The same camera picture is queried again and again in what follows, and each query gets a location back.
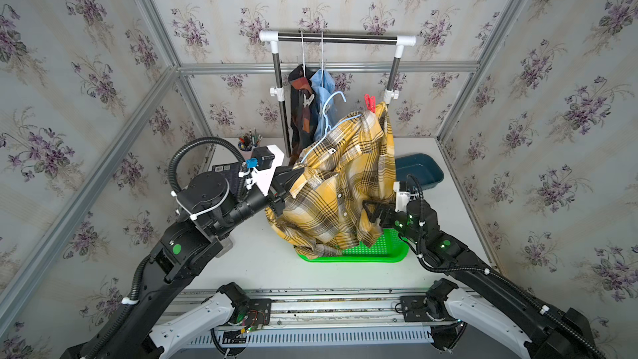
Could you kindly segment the yellow plaid shirt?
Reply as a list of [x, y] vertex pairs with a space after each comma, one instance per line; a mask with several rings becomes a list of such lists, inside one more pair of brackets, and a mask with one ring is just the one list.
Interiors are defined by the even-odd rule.
[[355, 111], [305, 149], [294, 169], [302, 175], [277, 215], [266, 209], [274, 232], [307, 259], [338, 257], [360, 244], [374, 245], [380, 225], [366, 201], [395, 201], [395, 142], [388, 106]]

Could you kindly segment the red clothespin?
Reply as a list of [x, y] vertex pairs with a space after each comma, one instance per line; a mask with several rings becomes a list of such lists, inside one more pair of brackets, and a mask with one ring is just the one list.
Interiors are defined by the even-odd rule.
[[365, 94], [364, 95], [364, 103], [367, 111], [375, 113], [376, 110], [376, 97], [374, 95]]

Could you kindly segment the light blue wire hanger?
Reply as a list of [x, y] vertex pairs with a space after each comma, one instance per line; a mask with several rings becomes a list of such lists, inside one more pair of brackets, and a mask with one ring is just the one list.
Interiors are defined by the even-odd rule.
[[299, 131], [299, 150], [297, 161], [302, 163], [306, 158], [306, 150], [312, 148], [325, 139], [326, 134], [337, 129], [347, 121], [362, 118], [362, 113], [355, 112], [342, 119], [337, 119], [337, 110], [334, 108], [334, 97], [339, 95], [344, 102], [346, 98], [342, 91], [330, 93], [327, 89], [319, 86], [317, 90], [312, 87], [303, 89], [299, 93], [302, 103], [299, 109], [300, 116], [295, 116], [294, 126]]

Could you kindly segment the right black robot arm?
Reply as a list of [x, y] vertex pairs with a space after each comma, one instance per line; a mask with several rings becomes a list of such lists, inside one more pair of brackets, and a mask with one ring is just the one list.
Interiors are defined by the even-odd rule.
[[530, 294], [475, 254], [469, 246], [440, 228], [438, 214], [425, 200], [414, 176], [395, 203], [366, 200], [367, 218], [393, 229], [420, 266], [440, 275], [421, 307], [406, 307], [404, 317], [423, 314], [432, 321], [455, 320], [455, 327], [437, 327], [433, 342], [449, 350], [462, 330], [471, 326], [520, 358], [603, 358], [590, 323], [574, 308], [563, 311]]

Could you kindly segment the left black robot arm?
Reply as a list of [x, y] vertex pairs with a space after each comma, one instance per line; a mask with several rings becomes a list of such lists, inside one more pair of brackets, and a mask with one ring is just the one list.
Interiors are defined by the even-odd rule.
[[[239, 190], [225, 175], [206, 171], [186, 188], [176, 171], [183, 157], [203, 145], [222, 146], [239, 162]], [[285, 166], [276, 145], [259, 146], [249, 159], [223, 138], [195, 139], [176, 151], [169, 162], [171, 194], [179, 206], [177, 220], [141, 260], [131, 291], [107, 324], [88, 342], [69, 347], [65, 358], [170, 358], [206, 330], [245, 314], [249, 298], [236, 283], [222, 286], [199, 307], [159, 324], [164, 311], [208, 263], [224, 251], [224, 241], [244, 221], [264, 209], [282, 214], [285, 199], [303, 175]]]

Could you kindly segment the white hanger of dark shirt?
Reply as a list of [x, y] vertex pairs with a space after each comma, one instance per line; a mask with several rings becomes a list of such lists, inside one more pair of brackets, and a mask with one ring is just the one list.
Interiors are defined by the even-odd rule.
[[305, 79], [307, 79], [307, 57], [306, 57], [306, 43], [304, 38], [304, 32], [300, 31], [300, 43], [302, 48], [302, 74]]

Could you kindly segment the white hanger of blue shirt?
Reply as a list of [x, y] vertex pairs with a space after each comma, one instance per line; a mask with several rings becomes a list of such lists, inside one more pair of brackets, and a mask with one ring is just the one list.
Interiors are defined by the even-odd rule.
[[320, 71], [323, 75], [326, 71], [326, 57], [325, 57], [325, 31], [321, 31], [320, 33], [320, 50], [321, 50], [321, 62], [320, 62]]

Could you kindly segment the green plastic basket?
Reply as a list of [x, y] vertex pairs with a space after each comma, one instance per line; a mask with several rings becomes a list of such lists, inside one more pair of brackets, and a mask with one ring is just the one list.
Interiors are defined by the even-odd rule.
[[346, 249], [341, 256], [321, 257], [309, 259], [305, 255], [299, 257], [311, 263], [387, 263], [393, 264], [402, 261], [408, 254], [409, 247], [402, 242], [399, 234], [392, 229], [386, 229], [384, 234], [377, 239], [370, 248], [365, 244]]

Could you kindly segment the pink pen cup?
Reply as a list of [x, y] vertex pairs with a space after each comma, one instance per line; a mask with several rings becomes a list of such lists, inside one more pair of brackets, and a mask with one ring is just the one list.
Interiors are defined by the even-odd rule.
[[241, 151], [249, 152], [260, 146], [262, 136], [256, 130], [248, 130], [239, 136], [238, 147]]

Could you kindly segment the dark blue booklet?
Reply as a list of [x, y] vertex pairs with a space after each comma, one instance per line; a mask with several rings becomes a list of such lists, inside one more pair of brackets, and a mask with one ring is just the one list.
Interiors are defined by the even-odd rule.
[[221, 183], [218, 187], [217, 182], [214, 183], [214, 193], [216, 196], [222, 197], [224, 193], [222, 189], [226, 186], [224, 181], [221, 181], [221, 178], [224, 177], [226, 181], [229, 183], [229, 192], [234, 195], [235, 198], [240, 198], [244, 196], [244, 179], [239, 177], [239, 172], [242, 170], [242, 164], [240, 162], [234, 162], [229, 164], [222, 164], [213, 166], [211, 169], [216, 175], [219, 175], [217, 180]]

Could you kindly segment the dark teal plastic bin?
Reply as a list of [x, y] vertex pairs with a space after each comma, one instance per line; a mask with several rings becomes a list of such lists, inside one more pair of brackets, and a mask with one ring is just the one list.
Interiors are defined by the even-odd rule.
[[423, 190], [434, 189], [445, 179], [445, 174], [435, 160], [422, 153], [396, 158], [395, 170], [398, 181], [407, 182], [408, 175], [413, 175]]

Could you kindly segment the dark plaid shirt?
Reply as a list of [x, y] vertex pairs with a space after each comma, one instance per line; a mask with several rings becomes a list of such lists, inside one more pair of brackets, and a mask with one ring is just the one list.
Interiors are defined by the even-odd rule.
[[307, 79], [302, 74], [302, 64], [298, 65], [288, 76], [291, 97], [291, 157], [289, 164], [294, 165], [300, 154], [313, 142], [313, 136], [317, 128], [317, 105], [312, 102], [309, 107], [304, 107], [303, 94], [305, 91], [313, 92], [311, 77], [315, 74], [307, 68]]

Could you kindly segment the light blue shirt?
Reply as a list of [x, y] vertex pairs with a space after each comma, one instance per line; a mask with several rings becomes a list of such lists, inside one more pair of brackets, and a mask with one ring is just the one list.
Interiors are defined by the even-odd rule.
[[337, 124], [337, 110], [331, 99], [336, 91], [336, 82], [328, 71], [323, 78], [320, 69], [311, 78], [312, 89], [315, 94], [314, 103], [317, 105], [317, 128], [313, 139], [320, 141], [335, 124]]

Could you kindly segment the metal clothes rack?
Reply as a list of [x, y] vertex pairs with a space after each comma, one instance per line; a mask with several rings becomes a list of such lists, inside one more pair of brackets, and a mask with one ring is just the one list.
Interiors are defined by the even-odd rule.
[[399, 92], [395, 89], [395, 78], [398, 74], [400, 61], [403, 57], [405, 48], [413, 48], [416, 44], [416, 36], [380, 36], [380, 35], [355, 35], [355, 34], [337, 34], [337, 33], [307, 33], [303, 32], [277, 32], [264, 30], [259, 33], [259, 41], [268, 43], [272, 53], [272, 62], [275, 73], [276, 85], [270, 89], [270, 95], [277, 98], [279, 103], [280, 120], [282, 122], [282, 131], [285, 143], [285, 153], [287, 157], [292, 154], [291, 138], [287, 122], [287, 107], [284, 95], [283, 79], [282, 79], [282, 63], [280, 59], [279, 44], [280, 43], [316, 43], [320, 44], [360, 44], [360, 45], [377, 45], [377, 46], [394, 46], [395, 54], [388, 81], [385, 87], [383, 101], [390, 104], [392, 100], [399, 97]]

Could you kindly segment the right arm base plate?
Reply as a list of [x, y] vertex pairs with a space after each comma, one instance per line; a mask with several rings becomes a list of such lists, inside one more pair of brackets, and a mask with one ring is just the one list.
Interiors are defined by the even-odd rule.
[[428, 295], [401, 296], [399, 312], [404, 322], [444, 322], [450, 319], [443, 299]]

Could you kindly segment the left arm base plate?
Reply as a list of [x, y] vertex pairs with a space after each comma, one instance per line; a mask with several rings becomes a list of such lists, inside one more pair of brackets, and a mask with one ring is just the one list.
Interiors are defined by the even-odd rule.
[[249, 301], [231, 316], [224, 324], [231, 331], [247, 334], [263, 329], [270, 324], [272, 314], [271, 299], [249, 299]]

